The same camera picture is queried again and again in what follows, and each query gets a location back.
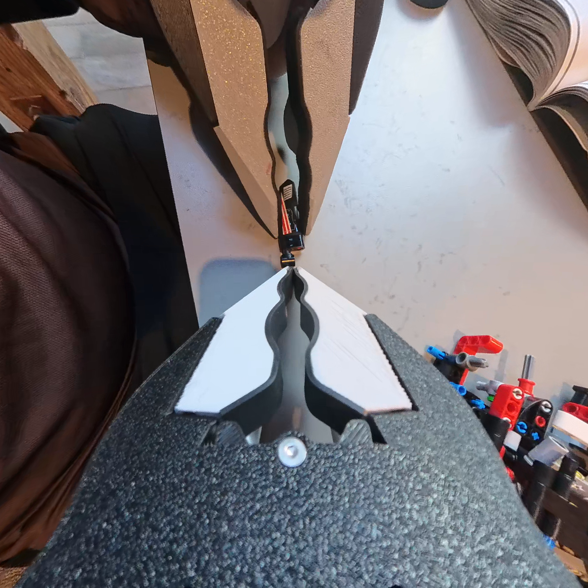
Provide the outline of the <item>open instruction booklet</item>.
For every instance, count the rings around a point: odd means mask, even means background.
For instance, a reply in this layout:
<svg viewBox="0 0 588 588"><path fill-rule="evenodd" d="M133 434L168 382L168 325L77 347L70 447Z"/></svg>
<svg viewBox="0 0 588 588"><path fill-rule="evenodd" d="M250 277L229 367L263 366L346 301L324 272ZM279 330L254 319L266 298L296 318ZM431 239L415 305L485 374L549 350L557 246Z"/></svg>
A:
<svg viewBox="0 0 588 588"><path fill-rule="evenodd" d="M587 206L587 1L467 1Z"/></svg>

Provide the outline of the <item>partly built toy brick car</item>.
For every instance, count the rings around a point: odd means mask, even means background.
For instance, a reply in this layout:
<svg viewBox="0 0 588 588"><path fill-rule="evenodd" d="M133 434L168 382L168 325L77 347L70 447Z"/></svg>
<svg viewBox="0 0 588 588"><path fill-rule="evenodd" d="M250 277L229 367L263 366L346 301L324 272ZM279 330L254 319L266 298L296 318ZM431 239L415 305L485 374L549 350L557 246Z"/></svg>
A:
<svg viewBox="0 0 588 588"><path fill-rule="evenodd" d="M526 355L516 384L476 383L483 399L468 390L466 378L486 369L485 356L500 354L502 342L464 335L450 352L432 345L426 351L486 430L548 545L587 560L587 388L573 386L571 401L557 410L535 395L534 359Z"/></svg>

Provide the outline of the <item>grey desk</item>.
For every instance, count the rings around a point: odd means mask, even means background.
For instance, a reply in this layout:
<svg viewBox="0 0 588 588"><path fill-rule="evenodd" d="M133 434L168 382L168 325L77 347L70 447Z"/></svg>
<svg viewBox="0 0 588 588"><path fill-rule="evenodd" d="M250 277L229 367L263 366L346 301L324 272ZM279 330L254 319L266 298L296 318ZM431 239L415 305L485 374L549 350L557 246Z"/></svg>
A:
<svg viewBox="0 0 588 588"><path fill-rule="evenodd" d="M384 1L322 207L304 250L292 252L292 297L277 344L283 389L294 383L302 402L275 438L296 430L295 416L311 414L295 269L367 313L413 401L411 411L375 416L378 432L359 420L368 437L393 445L379 419L419 410L429 424L413 424L417 431L438 424L444 437L479 428L421 355L427 344L450 352L464 335L503 343L478 370L485 380L516 384L528 353L537 359L535 395L557 410L573 385L587 387L587 209L466 2L449 1L435 16L416 11ZM287 179L298 196L299 172L285 134L287 66L268 79L262 37L279 202ZM149 72L198 318L211 319L211 340L226 310L283 269L281 215L274 238L163 43L166 59L153 50ZM174 413L199 359L179 385Z"/></svg>

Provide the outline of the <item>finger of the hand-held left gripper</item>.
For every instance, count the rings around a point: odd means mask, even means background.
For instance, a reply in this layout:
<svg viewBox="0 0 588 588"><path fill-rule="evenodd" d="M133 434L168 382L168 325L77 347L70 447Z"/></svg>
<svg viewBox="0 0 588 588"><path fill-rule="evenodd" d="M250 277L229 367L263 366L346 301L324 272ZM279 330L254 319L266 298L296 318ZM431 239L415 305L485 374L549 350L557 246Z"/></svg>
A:
<svg viewBox="0 0 588 588"><path fill-rule="evenodd" d="M349 125L355 1L291 1L285 22L285 134L299 172L299 228L309 235Z"/></svg>
<svg viewBox="0 0 588 588"><path fill-rule="evenodd" d="M217 118L215 133L261 223L277 238L280 223L261 26L239 1L190 4Z"/></svg>

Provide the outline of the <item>person's brown shirt torso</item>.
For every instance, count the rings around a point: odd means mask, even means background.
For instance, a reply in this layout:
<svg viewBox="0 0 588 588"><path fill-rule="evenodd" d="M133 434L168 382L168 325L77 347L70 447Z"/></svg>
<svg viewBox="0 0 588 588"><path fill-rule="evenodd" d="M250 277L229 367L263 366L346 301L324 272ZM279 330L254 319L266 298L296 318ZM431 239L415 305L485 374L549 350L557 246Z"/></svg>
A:
<svg viewBox="0 0 588 588"><path fill-rule="evenodd" d="M111 207L46 136L1 130L1 565L46 545L128 397L136 355Z"/></svg>

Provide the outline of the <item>person's left forearm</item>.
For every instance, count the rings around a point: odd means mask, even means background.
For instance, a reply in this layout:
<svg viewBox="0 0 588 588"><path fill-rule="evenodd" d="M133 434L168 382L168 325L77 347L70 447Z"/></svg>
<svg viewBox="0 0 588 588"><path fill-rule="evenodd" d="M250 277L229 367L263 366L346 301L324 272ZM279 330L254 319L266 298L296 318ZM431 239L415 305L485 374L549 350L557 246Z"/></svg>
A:
<svg viewBox="0 0 588 588"><path fill-rule="evenodd" d="M77 1L98 22L119 33L144 40L163 40L164 35L151 1Z"/></svg>

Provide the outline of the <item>black garment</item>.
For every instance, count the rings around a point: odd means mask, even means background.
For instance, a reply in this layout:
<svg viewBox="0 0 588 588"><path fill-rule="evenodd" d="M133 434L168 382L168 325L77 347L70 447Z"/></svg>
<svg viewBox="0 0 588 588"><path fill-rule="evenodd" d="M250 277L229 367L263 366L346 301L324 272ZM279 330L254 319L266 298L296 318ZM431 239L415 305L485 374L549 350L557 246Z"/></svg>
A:
<svg viewBox="0 0 588 588"><path fill-rule="evenodd" d="M142 383L199 328L159 118L98 104L79 117L41 116L32 131L52 140L114 213L134 289Z"/></svg>

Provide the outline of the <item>black striped toy brick panel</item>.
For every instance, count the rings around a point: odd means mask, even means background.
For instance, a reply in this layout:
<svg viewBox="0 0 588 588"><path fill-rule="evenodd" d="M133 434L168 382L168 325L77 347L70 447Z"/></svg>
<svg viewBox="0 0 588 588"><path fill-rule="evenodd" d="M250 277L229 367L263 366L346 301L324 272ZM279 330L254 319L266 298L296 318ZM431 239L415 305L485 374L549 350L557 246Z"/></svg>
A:
<svg viewBox="0 0 588 588"><path fill-rule="evenodd" d="M279 188L278 212L281 215L281 232L278 237L282 251L298 252L305 248L303 233L299 230L300 213L296 187L287 179Z"/></svg>

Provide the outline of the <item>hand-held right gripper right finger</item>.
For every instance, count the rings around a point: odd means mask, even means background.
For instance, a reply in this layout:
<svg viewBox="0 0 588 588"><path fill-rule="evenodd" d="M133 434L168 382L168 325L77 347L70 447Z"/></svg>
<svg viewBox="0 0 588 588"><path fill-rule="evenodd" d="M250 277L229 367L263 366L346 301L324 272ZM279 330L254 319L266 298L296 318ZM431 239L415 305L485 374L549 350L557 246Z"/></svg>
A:
<svg viewBox="0 0 588 588"><path fill-rule="evenodd" d="M342 432L351 420L413 410L413 401L367 320L367 313L303 269L294 270L311 414Z"/></svg>

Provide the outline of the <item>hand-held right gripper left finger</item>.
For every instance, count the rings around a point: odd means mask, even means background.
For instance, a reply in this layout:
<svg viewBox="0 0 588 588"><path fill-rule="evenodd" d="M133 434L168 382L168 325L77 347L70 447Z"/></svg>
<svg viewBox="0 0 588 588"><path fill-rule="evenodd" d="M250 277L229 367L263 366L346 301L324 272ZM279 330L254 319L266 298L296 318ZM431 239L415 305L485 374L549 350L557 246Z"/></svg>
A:
<svg viewBox="0 0 588 588"><path fill-rule="evenodd" d="M175 413L235 422L242 430L270 420L282 401L277 342L292 289L293 269L284 268L223 313Z"/></svg>

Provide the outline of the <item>wooden plank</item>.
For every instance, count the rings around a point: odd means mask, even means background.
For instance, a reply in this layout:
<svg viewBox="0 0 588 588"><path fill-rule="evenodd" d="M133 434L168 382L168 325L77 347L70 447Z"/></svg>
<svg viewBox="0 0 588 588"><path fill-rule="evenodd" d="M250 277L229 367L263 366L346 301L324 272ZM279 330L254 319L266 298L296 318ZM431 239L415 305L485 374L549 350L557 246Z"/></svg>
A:
<svg viewBox="0 0 588 588"><path fill-rule="evenodd" d="M1 112L19 129L41 115L79 116L97 103L42 21L1 25Z"/></svg>

